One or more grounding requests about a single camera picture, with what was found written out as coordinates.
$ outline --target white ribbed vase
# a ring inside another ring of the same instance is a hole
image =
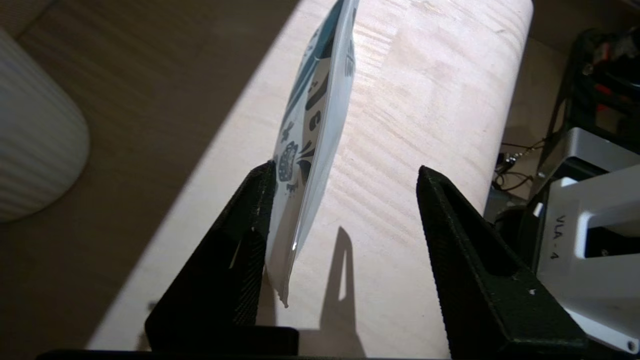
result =
[[[0,222],[62,196],[88,153],[89,132],[78,107],[0,29]]]

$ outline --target white vase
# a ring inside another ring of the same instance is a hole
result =
[[[0,29],[0,222],[61,197],[88,153],[89,132],[78,107]]]

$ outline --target light wood surface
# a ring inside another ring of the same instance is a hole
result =
[[[269,2],[249,17],[232,2],[195,1],[191,13],[178,1],[98,4],[61,1],[21,39],[85,111],[94,140],[68,197],[0,227],[0,279],[12,294],[0,300],[2,315],[24,317],[0,325],[22,336],[2,340],[14,352],[29,333],[40,346],[77,346],[98,323],[89,347],[141,346],[149,303],[246,173],[271,157],[301,54],[332,1],[301,1],[212,141],[228,111],[219,97],[235,99],[241,83],[223,70],[255,63],[259,51],[237,55],[264,48],[269,32],[256,24],[273,29],[281,17],[262,16],[291,3]],[[157,8],[163,18],[147,16]],[[290,307],[265,291],[260,323],[301,329],[302,354],[448,356],[417,171],[443,172],[484,208],[531,13],[529,0],[361,1],[351,104],[324,199],[294,265]],[[48,337],[57,323],[65,331]]]

